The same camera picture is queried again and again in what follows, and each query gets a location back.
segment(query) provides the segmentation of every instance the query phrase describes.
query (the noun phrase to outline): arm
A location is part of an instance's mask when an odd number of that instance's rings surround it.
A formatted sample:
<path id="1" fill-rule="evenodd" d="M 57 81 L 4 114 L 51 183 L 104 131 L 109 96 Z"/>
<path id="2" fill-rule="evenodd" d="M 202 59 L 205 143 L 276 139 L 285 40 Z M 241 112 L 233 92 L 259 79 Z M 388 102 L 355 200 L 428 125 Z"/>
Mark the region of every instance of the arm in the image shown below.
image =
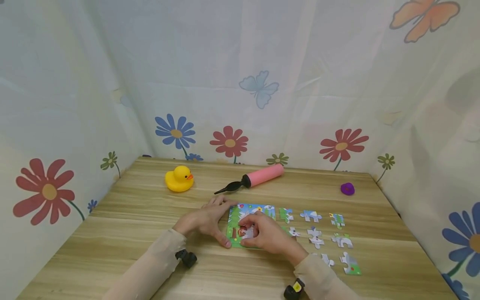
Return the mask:
<path id="1" fill-rule="evenodd" d="M 359 300 L 361 299 L 343 283 L 323 260 L 307 251 L 286 234 L 270 217 L 261 212 L 248 215 L 240 226 L 254 226 L 254 237 L 243 239 L 245 247 L 262 248 L 273 254 L 283 254 L 295 266 L 294 274 L 305 284 L 305 291 L 312 300 Z"/>
<path id="2" fill-rule="evenodd" d="M 225 248 L 231 243 L 220 232 L 218 221 L 236 202 L 224 196 L 212 198 L 201 209 L 182 216 L 178 222 L 163 232 L 148 250 L 128 269 L 103 300 L 148 300 L 175 271 L 179 261 L 175 253 L 185 249 L 186 237 L 192 231 L 213 236 Z"/>

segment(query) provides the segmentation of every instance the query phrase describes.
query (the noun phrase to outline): rubber duck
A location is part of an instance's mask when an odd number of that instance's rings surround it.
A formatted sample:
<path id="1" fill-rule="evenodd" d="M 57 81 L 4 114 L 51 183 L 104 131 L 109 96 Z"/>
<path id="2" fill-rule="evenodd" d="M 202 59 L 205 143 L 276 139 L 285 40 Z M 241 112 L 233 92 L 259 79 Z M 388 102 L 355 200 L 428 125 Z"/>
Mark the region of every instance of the rubber duck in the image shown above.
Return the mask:
<path id="1" fill-rule="evenodd" d="M 174 192 L 184 192 L 192 187 L 193 175 L 186 166 L 178 166 L 165 174 L 165 183 Z"/>

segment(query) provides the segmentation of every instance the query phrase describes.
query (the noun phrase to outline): jigsaw puzzle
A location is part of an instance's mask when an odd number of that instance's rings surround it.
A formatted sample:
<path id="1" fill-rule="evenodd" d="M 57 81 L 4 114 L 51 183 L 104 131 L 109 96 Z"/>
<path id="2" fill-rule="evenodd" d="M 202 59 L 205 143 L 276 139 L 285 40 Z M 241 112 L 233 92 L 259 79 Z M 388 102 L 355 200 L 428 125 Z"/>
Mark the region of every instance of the jigsaw puzzle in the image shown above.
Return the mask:
<path id="1" fill-rule="evenodd" d="M 327 264 L 327 266 L 332 267 L 335 265 L 334 261 L 331 259 L 328 259 L 328 256 L 326 254 L 322 253 L 322 260 Z"/>
<path id="2" fill-rule="evenodd" d="M 352 240 L 350 239 L 350 235 L 348 234 L 344 234 L 343 236 L 341 236 L 338 233 L 334 233 L 334 237 L 332 238 L 332 241 L 336 242 L 336 244 L 340 248 L 344 248 L 345 244 L 347 244 L 349 248 L 353 248 Z"/>
<path id="3" fill-rule="evenodd" d="M 318 223 L 318 220 L 322 219 L 322 216 L 317 214 L 317 212 L 314 210 L 304 210 L 300 216 L 305 218 L 305 222 L 310 222 L 310 218 L 313 218 L 313 221 Z"/>
<path id="4" fill-rule="evenodd" d="M 357 260 L 350 256 L 348 253 L 343 252 L 343 257 L 340 256 L 340 261 L 347 264 L 346 268 L 343 268 L 347 275 L 361 275 L 360 267 Z"/>
<path id="5" fill-rule="evenodd" d="M 307 230 L 307 233 L 312 236 L 309 238 L 310 242 L 315 245 L 315 248 L 320 249 L 320 245 L 325 245 L 324 240 L 319 239 L 318 237 L 322 235 L 321 231 L 318 231 L 315 226 L 312 226 L 312 229 Z"/>
<path id="6" fill-rule="evenodd" d="M 290 223 L 291 220 L 293 220 L 293 216 L 291 215 L 292 210 L 289 208 L 280 208 L 280 219 L 285 220 L 285 223 Z"/>
<path id="7" fill-rule="evenodd" d="M 227 224 L 227 238 L 232 242 L 232 247 L 243 248 L 240 245 L 242 239 L 253 237 L 253 227 L 239 226 L 239 221 L 249 214 L 261 211 L 275 220 L 275 207 L 273 205 L 239 203 L 230 209 Z"/>
<path id="8" fill-rule="evenodd" d="M 295 230 L 295 227 L 282 227 L 283 230 L 288 233 L 291 237 L 293 237 L 294 240 L 297 240 L 297 237 L 300 236 L 300 234 Z"/>
<path id="9" fill-rule="evenodd" d="M 343 216 L 338 214 L 329 214 L 329 216 L 333 218 L 332 224 L 335 225 L 339 230 L 342 230 L 342 226 L 345 226 Z"/>

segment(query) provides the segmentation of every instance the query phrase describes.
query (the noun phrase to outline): hand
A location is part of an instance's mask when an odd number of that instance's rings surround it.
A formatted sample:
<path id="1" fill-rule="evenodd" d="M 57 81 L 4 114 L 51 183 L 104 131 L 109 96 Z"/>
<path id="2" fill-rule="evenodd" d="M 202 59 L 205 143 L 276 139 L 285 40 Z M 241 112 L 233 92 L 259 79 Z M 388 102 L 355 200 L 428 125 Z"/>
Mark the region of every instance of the hand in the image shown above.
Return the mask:
<path id="1" fill-rule="evenodd" d="M 293 240 L 272 218 L 261 212 L 247 215 L 240 220 L 239 226 L 253 227 L 253 238 L 242 239 L 241 245 L 257 247 L 272 254 L 283 254 L 292 265 L 298 265 L 308 252 Z"/>
<path id="2" fill-rule="evenodd" d="M 232 243 L 218 228 L 218 221 L 231 206 L 237 204 L 238 202 L 230 201 L 224 195 L 213 197 L 201 209 L 182 216 L 173 229 L 184 236 L 197 230 L 214 237 L 223 247 L 230 248 Z"/>

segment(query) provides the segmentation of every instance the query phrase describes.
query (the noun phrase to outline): beige sleeve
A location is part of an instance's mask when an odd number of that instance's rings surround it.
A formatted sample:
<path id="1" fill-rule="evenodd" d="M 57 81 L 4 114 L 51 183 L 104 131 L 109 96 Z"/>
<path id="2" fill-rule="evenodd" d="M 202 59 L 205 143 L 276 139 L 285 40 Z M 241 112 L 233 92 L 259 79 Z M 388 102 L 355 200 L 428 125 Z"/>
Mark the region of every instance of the beige sleeve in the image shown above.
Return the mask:
<path id="1" fill-rule="evenodd" d="M 295 267 L 294 274 L 305 284 L 305 292 L 311 300 L 361 299 L 318 255 L 309 254 Z"/>
<path id="2" fill-rule="evenodd" d="M 185 249 L 186 238 L 173 229 L 164 231 L 148 250 L 103 296 L 103 300 L 149 300 L 175 271 L 175 253 Z"/>

